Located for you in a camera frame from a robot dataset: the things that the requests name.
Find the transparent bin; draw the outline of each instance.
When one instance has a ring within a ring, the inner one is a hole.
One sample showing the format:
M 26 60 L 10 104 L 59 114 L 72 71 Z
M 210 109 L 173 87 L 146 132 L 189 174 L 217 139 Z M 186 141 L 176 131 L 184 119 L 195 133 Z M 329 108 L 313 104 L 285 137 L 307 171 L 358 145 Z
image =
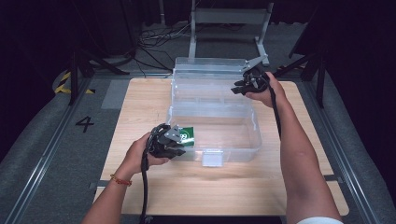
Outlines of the transparent bin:
M 226 161 L 250 161 L 262 147 L 251 100 L 231 91 L 242 78 L 245 62 L 177 58 L 167 123 L 193 127 L 194 146 L 183 147 L 186 153 L 174 160 L 222 166 Z

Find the orange bracelet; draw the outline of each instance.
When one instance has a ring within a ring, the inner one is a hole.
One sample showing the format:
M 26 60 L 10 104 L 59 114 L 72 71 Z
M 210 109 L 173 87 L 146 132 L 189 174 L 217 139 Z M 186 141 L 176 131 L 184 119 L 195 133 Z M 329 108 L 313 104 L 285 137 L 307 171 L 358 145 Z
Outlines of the orange bracelet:
M 132 185 L 132 180 L 122 180 L 122 179 L 116 178 L 114 175 L 110 175 L 110 176 L 111 176 L 111 179 L 116 181 L 117 184 L 127 185 L 128 187 L 130 187 Z

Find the sleeve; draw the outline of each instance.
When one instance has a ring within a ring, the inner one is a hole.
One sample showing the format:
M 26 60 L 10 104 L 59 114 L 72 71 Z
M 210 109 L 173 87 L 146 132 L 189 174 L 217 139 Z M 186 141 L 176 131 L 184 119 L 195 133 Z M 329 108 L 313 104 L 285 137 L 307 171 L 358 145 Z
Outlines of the sleeve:
M 299 221 L 297 224 L 343 224 L 337 219 L 330 217 L 309 217 Z

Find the wooden tabletop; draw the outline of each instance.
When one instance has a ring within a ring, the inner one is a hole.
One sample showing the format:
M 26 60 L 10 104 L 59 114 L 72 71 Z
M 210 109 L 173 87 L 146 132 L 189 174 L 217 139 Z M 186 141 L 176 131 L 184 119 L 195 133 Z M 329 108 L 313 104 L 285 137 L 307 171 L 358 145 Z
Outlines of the wooden tabletop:
M 321 172 L 333 175 L 303 99 L 292 82 L 281 82 L 317 154 Z M 119 167 L 135 139 L 166 120 L 171 104 L 170 78 L 131 80 L 108 151 L 101 180 Z M 169 161 L 148 170 L 148 215 L 181 216 L 283 216 L 286 191 L 280 170 L 279 137 L 274 112 L 253 102 L 261 126 L 262 149 L 249 162 L 224 162 L 223 167 L 203 167 L 199 161 Z M 123 214 L 140 214 L 143 204 L 141 175 L 133 177 Z M 342 216 L 348 213 L 336 181 L 328 181 Z M 98 188 L 96 196 L 103 188 Z

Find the hand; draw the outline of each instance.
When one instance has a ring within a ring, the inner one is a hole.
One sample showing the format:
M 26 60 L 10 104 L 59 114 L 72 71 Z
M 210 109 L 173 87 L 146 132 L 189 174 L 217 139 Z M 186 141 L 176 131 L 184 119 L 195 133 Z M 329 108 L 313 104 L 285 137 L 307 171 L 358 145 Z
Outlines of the hand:
M 276 95 L 276 104 L 278 105 L 279 103 L 287 100 L 282 85 L 280 85 L 280 83 L 276 80 L 274 75 L 270 72 L 266 72 L 266 74 L 270 78 L 269 81 L 270 86 L 274 89 Z M 268 88 L 263 92 L 247 92 L 245 96 L 252 100 L 261 101 L 266 106 L 273 107 L 271 102 L 271 92 L 268 90 Z
M 146 148 L 146 143 L 149 139 L 150 133 L 146 133 L 138 140 L 134 141 L 126 152 L 125 158 L 120 165 L 119 169 L 115 173 L 115 176 L 120 179 L 131 179 L 134 174 L 140 173 L 141 161 L 143 156 L 143 151 Z M 155 158 L 148 154 L 148 165 L 162 165 L 167 163 L 169 159 L 167 158 Z

